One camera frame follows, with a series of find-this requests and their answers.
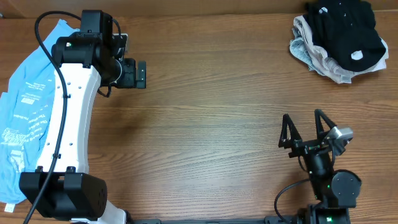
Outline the black t-shirt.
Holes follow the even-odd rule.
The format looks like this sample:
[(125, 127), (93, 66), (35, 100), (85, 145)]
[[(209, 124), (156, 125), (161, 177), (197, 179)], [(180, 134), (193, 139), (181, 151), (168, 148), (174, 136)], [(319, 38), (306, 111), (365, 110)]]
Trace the black t-shirt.
[(372, 6), (361, 0), (317, 0), (305, 4), (314, 43), (345, 70), (362, 72), (386, 53), (375, 30)]

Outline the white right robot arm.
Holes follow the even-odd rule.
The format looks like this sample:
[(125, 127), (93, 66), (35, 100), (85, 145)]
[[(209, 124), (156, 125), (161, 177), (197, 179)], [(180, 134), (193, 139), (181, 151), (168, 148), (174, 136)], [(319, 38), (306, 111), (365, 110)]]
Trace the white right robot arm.
[[(351, 128), (341, 128), (322, 110), (316, 109), (315, 127), (317, 138), (304, 141), (288, 114), (282, 117), (279, 147), (290, 149), (290, 158), (297, 158), (300, 168), (308, 174), (307, 179), (283, 188), (274, 199), (276, 220), (282, 223), (350, 223), (349, 209), (356, 207), (362, 180), (354, 172), (334, 169), (336, 158), (345, 152), (352, 141)], [(309, 182), (317, 204), (298, 210), (294, 216), (283, 216), (277, 204), (286, 191)]]

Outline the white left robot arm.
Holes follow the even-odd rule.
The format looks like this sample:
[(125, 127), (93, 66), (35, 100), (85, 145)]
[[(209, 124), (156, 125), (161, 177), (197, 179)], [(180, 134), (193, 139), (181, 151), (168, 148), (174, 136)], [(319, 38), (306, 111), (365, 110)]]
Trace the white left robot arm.
[(87, 30), (53, 45), (55, 96), (46, 144), (35, 170), (19, 181), (32, 212), (71, 223), (131, 223), (88, 165), (91, 113), (101, 88), (146, 87), (146, 63), (126, 58), (127, 44), (127, 34)]

